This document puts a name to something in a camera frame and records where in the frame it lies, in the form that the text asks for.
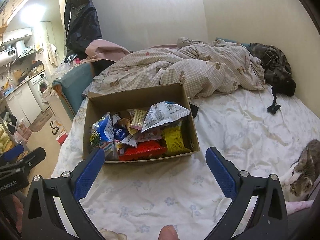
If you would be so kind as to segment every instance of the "tabby cat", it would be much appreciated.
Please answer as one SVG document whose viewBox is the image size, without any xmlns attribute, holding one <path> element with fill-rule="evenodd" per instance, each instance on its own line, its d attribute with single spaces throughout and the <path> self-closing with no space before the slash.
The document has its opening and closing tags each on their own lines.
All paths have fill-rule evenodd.
<svg viewBox="0 0 320 240">
<path fill-rule="evenodd" d="M 303 201 L 320 174 L 320 141 L 312 140 L 303 149 L 298 161 L 280 177 L 286 201 Z"/>
</svg>

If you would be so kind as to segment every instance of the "doormat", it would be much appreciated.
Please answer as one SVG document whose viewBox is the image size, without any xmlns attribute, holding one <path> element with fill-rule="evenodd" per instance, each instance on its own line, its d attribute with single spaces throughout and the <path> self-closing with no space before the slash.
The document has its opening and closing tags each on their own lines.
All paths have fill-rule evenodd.
<svg viewBox="0 0 320 240">
<path fill-rule="evenodd" d="M 52 117 L 52 112 L 48 108 L 44 113 L 40 113 L 34 122 L 29 126 L 29 129 L 33 132 L 39 132 L 44 124 Z"/>
</svg>

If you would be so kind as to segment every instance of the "black plastic bag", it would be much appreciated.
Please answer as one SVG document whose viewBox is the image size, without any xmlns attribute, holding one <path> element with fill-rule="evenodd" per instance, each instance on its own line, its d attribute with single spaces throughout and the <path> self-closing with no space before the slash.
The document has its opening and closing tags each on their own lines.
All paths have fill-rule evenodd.
<svg viewBox="0 0 320 240">
<path fill-rule="evenodd" d="M 85 49 L 98 39 L 102 39 L 96 8 L 92 0 L 66 0 L 64 12 L 67 55 L 65 63 L 74 58 L 87 57 Z"/>
</svg>

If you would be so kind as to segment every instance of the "cat's ear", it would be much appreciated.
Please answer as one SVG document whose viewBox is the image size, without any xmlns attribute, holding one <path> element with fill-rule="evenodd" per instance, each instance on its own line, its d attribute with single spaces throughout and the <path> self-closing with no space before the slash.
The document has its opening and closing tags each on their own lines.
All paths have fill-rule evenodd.
<svg viewBox="0 0 320 240">
<path fill-rule="evenodd" d="M 304 192 L 308 192 L 311 190 L 312 186 L 313 186 L 312 180 L 310 178 L 307 178 L 303 183 L 302 189 Z"/>
<path fill-rule="evenodd" d="M 309 148 L 305 148 L 301 153 L 299 162 L 302 164 L 302 166 L 305 166 L 310 160 L 311 160 L 311 155 L 309 152 Z"/>
</svg>

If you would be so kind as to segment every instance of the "kitchen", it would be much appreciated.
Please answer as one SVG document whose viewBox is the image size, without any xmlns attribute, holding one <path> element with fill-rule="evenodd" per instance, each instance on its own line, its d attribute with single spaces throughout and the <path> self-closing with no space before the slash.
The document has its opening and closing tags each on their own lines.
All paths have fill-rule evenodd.
<svg viewBox="0 0 320 240">
<path fill-rule="evenodd" d="M 9 111 L 26 127 L 38 131 L 33 124 L 52 116 L 49 105 L 42 102 L 42 93 L 52 82 L 64 51 L 59 0 L 28 0 L 2 34 L 1 112 Z"/>
</svg>

